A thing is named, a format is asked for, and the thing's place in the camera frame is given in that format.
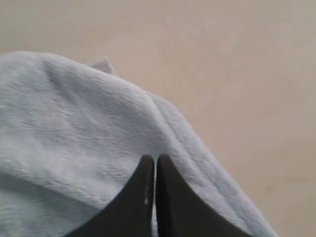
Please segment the fleece blanket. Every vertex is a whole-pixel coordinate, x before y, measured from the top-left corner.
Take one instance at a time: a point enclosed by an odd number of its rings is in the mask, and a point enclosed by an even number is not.
[[[106,60],[0,57],[1,237],[65,235],[115,197],[141,155],[161,153],[227,220],[277,236],[172,104],[111,72]]]

